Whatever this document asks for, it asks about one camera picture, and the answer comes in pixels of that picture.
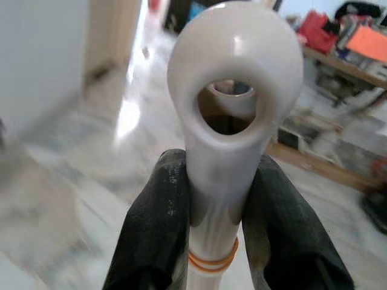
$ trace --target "blue object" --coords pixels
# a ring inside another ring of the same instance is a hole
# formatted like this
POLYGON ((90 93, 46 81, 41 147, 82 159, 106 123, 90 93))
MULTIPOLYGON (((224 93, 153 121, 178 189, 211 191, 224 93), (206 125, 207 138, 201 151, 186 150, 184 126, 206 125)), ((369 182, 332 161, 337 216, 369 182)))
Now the blue object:
POLYGON ((189 14, 188 14, 188 21, 191 21, 193 18, 195 18, 198 14, 200 14, 202 11, 204 11, 206 9, 206 6, 203 6, 197 2, 192 2, 191 4, 191 8, 189 10, 189 14))

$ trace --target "pipe hole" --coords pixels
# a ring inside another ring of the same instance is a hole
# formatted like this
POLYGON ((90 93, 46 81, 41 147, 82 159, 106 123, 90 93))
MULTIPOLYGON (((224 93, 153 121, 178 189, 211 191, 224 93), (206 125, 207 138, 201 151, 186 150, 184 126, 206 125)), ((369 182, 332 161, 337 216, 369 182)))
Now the pipe hole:
POLYGON ((237 80, 219 80, 198 94, 204 121, 217 133, 234 135, 246 129, 256 117, 256 92, 237 80))

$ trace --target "white plastic pipe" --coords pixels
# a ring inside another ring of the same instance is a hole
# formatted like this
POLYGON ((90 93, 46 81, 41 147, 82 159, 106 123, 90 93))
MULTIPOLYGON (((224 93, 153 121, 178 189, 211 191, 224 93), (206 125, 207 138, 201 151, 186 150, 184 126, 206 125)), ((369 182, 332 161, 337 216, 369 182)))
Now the white plastic pipe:
MULTIPOLYGON (((294 31, 275 12, 251 2, 218 4, 181 32, 167 78, 183 124, 192 191, 189 248, 197 258, 218 261, 232 252, 261 155, 300 93, 302 62, 294 31), (198 107, 198 93, 223 79, 256 91, 256 117, 235 135, 211 129, 198 107)), ((192 267, 188 288, 217 289, 221 274, 192 267)))

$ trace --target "wooden shelf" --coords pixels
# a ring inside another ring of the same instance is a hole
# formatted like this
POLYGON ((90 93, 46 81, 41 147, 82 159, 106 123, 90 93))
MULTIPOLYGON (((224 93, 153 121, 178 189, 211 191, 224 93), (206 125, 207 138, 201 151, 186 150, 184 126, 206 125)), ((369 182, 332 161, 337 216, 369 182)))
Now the wooden shelf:
POLYGON ((371 76, 370 74, 367 74, 359 69, 357 69, 355 66, 350 65, 349 63, 345 63, 344 61, 341 61, 340 59, 322 54, 312 48, 309 47, 302 47, 302 52, 304 53, 304 56, 312 57, 316 60, 319 60, 320 62, 329 65, 335 69, 338 69, 346 74, 349 74, 350 76, 357 77, 360 80, 364 80, 374 86, 378 86, 380 88, 387 90, 387 82, 381 79, 378 79, 374 76, 371 76))
POLYGON ((350 172, 315 156, 302 154, 300 151, 282 144, 269 144, 266 148, 266 154, 307 171, 317 173, 332 181, 353 187, 361 192, 378 189, 383 185, 381 180, 350 172))

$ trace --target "red object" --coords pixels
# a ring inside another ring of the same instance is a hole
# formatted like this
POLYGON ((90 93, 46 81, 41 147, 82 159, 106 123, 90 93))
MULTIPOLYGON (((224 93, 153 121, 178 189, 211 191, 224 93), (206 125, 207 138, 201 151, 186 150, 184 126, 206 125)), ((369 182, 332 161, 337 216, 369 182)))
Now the red object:
POLYGON ((148 7, 150 11, 157 12, 159 6, 160 0, 148 0, 148 7))
POLYGON ((302 23, 298 33, 305 36, 307 46, 325 54, 329 53, 332 46, 336 43, 338 36, 333 33, 328 33, 324 29, 324 25, 328 21, 326 14, 319 14, 316 11, 309 11, 307 17, 302 23))

